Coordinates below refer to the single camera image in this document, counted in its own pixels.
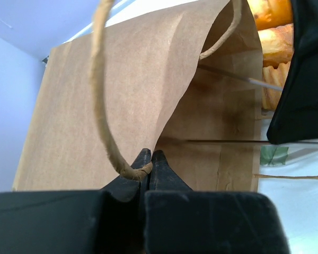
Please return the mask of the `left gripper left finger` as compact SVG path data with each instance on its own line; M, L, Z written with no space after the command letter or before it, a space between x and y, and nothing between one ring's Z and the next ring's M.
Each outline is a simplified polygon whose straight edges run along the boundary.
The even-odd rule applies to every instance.
M0 253L143 253L148 181L101 189L0 192Z

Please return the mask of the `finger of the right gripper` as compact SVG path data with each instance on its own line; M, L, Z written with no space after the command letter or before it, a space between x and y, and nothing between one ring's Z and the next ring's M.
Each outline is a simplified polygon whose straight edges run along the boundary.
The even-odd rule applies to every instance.
M294 54L267 130L272 144L318 139L318 0L291 5Z

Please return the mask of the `ridged orange fake bread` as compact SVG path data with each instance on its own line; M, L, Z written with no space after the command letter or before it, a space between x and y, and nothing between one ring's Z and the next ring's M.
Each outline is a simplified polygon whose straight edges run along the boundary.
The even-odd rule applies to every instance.
M277 69L273 66L263 67L263 80L274 86L283 89L287 75L289 72L290 61L287 63L280 63ZM270 89L262 88L262 108L264 110L275 111L281 97L281 92Z

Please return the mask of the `long seeded fake baguette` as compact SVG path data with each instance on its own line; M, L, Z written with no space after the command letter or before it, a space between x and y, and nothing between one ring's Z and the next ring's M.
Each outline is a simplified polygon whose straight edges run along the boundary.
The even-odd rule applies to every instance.
M247 2L258 31L293 22L290 0L247 0Z

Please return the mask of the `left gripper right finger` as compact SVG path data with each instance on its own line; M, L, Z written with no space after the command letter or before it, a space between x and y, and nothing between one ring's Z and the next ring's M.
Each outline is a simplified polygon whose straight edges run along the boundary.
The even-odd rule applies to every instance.
M276 207L266 196L193 191L163 151L155 151L152 162L144 195L147 253L290 252Z

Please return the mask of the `pale crusty fake bread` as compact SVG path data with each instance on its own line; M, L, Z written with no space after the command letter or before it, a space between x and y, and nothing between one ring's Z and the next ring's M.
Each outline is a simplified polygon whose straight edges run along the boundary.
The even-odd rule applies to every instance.
M293 24L258 31L263 53L263 67L277 68L280 63L288 63L294 53Z

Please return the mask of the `floral leaf print tray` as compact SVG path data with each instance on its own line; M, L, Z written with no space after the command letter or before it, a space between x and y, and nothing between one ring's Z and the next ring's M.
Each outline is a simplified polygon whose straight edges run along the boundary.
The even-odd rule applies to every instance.
M267 167L285 166L300 162L318 153L318 139L284 144L264 143L260 147L260 165Z

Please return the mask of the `brown paper bag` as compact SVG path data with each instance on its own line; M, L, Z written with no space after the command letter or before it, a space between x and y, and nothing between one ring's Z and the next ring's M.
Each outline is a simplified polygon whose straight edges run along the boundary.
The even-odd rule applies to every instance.
M14 191L100 188L144 148L202 191L258 188L263 53L247 1L195 1L51 51Z

